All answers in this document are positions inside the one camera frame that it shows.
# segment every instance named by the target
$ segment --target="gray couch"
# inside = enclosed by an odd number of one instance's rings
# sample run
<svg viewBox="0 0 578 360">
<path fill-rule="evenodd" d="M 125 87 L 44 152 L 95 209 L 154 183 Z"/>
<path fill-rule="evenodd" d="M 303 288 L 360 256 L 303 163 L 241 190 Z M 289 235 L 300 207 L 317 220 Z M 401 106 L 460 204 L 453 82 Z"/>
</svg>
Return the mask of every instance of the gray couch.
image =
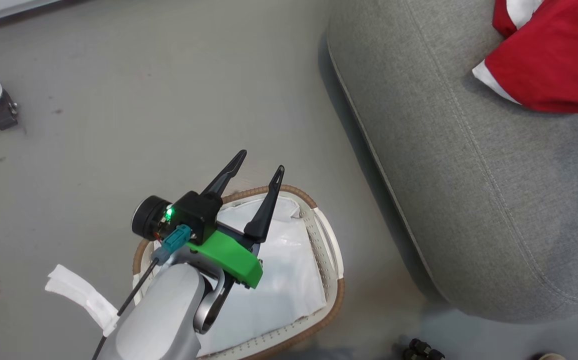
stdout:
<svg viewBox="0 0 578 360">
<path fill-rule="evenodd" d="M 494 0 L 338 0 L 328 47 L 437 289 L 502 322 L 578 314 L 578 115 L 541 114 L 471 69 Z"/>
</svg>

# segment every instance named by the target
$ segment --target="robotic arm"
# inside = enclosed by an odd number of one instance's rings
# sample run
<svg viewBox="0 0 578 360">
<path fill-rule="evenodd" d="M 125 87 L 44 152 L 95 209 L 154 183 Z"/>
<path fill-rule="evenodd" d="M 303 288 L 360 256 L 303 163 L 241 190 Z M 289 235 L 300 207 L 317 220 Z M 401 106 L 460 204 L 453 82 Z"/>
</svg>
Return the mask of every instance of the robotic arm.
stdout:
<svg viewBox="0 0 578 360">
<path fill-rule="evenodd" d="M 285 168 L 278 167 L 259 210 L 240 232 L 216 216 L 223 191 L 246 155 L 239 151 L 200 194 L 189 191 L 174 203 L 149 196 L 138 206 L 132 231 L 162 246 L 118 316 L 154 266 L 162 267 L 140 303 L 120 319 L 107 341 L 103 337 L 94 359 L 195 359 L 200 350 L 196 333 L 211 329 L 234 284 L 257 287 L 262 276 L 258 250 L 267 239 Z M 208 278 L 217 281 L 215 287 Z"/>
</svg>

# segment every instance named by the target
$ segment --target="green led light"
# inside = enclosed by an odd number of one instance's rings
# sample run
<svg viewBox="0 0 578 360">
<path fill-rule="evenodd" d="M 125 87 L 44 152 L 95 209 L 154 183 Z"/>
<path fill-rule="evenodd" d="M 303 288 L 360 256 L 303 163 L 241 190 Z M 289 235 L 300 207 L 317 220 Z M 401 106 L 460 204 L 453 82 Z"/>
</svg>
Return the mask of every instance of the green led light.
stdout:
<svg viewBox="0 0 578 360">
<path fill-rule="evenodd" d="M 165 212 L 165 220 L 170 221 L 171 215 L 173 215 L 173 207 L 168 208 L 167 212 Z"/>
</svg>

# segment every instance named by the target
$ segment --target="red and white garment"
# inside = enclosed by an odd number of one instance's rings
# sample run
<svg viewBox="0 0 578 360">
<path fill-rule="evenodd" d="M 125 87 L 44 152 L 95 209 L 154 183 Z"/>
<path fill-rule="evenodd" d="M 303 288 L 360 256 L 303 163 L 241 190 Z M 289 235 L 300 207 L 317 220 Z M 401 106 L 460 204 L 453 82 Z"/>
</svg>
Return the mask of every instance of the red and white garment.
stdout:
<svg viewBox="0 0 578 360">
<path fill-rule="evenodd" d="M 578 113 L 578 0 L 495 0 L 493 26 L 508 38 L 475 77 L 529 109 Z"/>
</svg>

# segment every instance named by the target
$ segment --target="teal connector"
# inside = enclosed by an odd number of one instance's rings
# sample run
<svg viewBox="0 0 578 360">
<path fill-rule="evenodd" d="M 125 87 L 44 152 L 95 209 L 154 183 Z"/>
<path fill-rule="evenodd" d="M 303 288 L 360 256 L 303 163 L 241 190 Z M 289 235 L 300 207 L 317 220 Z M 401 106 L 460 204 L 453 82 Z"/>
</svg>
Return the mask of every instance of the teal connector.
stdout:
<svg viewBox="0 0 578 360">
<path fill-rule="evenodd" d="M 176 250 L 185 246 L 191 238 L 191 228 L 187 225 L 180 225 L 173 232 L 162 240 L 161 248 L 151 254 L 151 260 L 158 258 L 159 264 L 164 264 Z"/>
</svg>

